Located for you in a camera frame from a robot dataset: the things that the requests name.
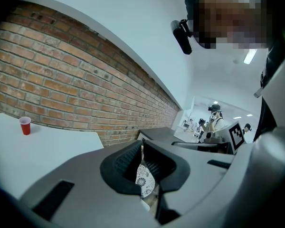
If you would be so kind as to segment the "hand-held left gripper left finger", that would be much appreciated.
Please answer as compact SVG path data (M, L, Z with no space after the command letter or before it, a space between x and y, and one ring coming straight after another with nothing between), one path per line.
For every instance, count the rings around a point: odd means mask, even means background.
M158 228L136 184L141 141L75 156L30 186L20 199L36 228Z

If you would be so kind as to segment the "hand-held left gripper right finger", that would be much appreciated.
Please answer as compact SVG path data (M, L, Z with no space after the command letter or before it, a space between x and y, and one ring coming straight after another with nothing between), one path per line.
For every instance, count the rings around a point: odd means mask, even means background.
M221 181L234 156L146 140L144 161L159 185L155 218L167 224L197 206Z

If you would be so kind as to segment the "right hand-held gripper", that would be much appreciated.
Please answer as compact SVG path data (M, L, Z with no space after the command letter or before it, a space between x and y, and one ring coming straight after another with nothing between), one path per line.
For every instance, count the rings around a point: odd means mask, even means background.
M239 147L245 143L243 131L237 121L220 130L208 130L202 143L173 142L172 145L203 152L235 155Z

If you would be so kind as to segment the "red plastic cup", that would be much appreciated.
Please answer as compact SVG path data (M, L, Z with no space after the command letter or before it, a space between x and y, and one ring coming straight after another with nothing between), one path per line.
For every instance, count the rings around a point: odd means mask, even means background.
M22 129L22 132L24 135L29 135L30 134L30 123L31 123L31 118L24 116L19 119L19 123Z

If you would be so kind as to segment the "dark grey table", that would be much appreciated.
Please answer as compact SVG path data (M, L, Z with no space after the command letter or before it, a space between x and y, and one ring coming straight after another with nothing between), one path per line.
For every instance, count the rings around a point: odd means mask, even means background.
M163 143L172 144L173 142L182 142L174 136L174 131L168 127L140 129L137 140L155 140Z

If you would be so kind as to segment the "white rectangular table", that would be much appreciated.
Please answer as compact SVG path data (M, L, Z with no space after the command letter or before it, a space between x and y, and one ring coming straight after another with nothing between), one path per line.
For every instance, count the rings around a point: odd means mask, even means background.
M94 132L31 124L24 135L17 118L0 113L0 189L16 199L67 160L103 148Z

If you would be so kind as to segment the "person's black clothing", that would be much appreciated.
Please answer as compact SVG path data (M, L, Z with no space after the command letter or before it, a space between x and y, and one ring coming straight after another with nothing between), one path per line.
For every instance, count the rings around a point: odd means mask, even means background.
M276 127L285 127L285 29L278 33L268 49L260 84L254 93L256 98L262 97L254 141Z

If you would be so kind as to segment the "long ceiling light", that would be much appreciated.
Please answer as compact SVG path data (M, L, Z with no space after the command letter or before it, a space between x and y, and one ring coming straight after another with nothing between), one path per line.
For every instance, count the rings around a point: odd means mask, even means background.
M247 55L244 58L244 64L249 65L252 61L252 59L254 58L255 54L257 52L257 49L249 49Z

